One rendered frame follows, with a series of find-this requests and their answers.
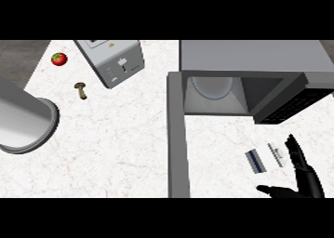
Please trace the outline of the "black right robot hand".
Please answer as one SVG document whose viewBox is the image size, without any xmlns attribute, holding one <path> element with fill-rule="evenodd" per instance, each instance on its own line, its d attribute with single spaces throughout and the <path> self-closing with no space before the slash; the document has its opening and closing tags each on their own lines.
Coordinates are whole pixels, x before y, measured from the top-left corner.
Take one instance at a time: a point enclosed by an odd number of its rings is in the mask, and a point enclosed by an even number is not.
<svg viewBox="0 0 334 238">
<path fill-rule="evenodd" d="M 307 164 L 300 144 L 292 135 L 285 141 L 289 161 L 294 166 L 297 191 L 288 188 L 258 185 L 255 190 L 272 198 L 323 198 L 323 187 L 313 167 Z"/>
</svg>

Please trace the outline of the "grey microwave door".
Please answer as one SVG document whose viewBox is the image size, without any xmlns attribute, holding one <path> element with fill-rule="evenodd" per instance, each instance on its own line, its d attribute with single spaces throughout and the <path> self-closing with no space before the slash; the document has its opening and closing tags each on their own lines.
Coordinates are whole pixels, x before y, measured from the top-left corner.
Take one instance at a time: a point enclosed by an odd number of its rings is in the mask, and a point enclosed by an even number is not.
<svg viewBox="0 0 334 238">
<path fill-rule="evenodd" d="M 189 197 L 182 74 L 167 74 L 167 197 Z"/>
</svg>

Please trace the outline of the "glass microwave turntable plate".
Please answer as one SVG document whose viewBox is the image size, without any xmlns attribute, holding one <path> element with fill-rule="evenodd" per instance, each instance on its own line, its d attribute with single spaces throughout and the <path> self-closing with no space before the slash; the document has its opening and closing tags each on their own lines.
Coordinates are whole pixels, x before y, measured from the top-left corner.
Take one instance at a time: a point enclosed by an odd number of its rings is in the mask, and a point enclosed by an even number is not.
<svg viewBox="0 0 334 238">
<path fill-rule="evenodd" d="M 230 77 L 192 77 L 195 90 L 207 99 L 221 99 L 229 93 L 233 79 Z"/>
</svg>

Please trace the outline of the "grey microwave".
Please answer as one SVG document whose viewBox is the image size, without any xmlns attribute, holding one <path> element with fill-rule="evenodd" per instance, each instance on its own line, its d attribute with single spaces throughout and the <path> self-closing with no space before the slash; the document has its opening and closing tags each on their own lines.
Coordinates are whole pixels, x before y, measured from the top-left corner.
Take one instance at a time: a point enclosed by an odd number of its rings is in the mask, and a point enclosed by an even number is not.
<svg viewBox="0 0 334 238">
<path fill-rule="evenodd" d="M 179 59 L 186 114 L 278 125 L 334 92 L 334 64 L 316 40 L 183 40 Z M 192 77 L 230 77 L 226 96 L 204 98 Z"/>
</svg>

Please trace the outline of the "silver toaster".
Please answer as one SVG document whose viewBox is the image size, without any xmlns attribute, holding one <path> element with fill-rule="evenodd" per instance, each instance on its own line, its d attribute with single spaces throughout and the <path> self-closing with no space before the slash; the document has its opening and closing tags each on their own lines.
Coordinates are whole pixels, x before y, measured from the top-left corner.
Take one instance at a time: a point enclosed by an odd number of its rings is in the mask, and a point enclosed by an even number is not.
<svg viewBox="0 0 334 238">
<path fill-rule="evenodd" d="M 74 40 L 74 44 L 108 89 L 117 87 L 145 68 L 137 40 Z"/>
</svg>

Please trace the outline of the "brown mushroom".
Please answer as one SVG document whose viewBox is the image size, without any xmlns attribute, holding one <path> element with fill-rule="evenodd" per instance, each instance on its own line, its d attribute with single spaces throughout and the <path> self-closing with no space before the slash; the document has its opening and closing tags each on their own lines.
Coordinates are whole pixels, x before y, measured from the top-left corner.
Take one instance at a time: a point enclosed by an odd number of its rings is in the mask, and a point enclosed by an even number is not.
<svg viewBox="0 0 334 238">
<path fill-rule="evenodd" d="M 84 87 L 86 84 L 83 82 L 78 82 L 74 84 L 74 88 L 78 90 L 78 97 L 80 99 L 87 99 L 86 93 L 84 93 Z"/>
</svg>

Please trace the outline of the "red tomato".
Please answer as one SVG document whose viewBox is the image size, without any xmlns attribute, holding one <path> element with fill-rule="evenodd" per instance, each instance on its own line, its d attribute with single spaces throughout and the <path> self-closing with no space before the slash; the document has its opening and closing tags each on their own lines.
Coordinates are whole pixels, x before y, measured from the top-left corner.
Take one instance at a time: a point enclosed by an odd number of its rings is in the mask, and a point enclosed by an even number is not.
<svg viewBox="0 0 334 238">
<path fill-rule="evenodd" d="M 50 62 L 55 66 L 62 66 L 68 62 L 68 56 L 58 52 L 50 56 Z"/>
</svg>

